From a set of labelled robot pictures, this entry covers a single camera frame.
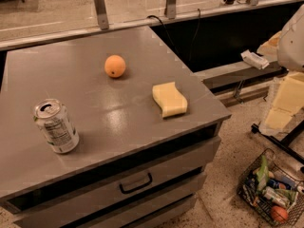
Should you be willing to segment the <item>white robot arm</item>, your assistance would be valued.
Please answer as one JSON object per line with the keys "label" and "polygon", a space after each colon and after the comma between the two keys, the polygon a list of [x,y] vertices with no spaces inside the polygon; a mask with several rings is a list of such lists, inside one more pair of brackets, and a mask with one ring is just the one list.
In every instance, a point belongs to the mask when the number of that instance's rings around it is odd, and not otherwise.
{"label": "white robot arm", "polygon": [[281,30],[277,61],[291,71],[304,71],[304,5]]}

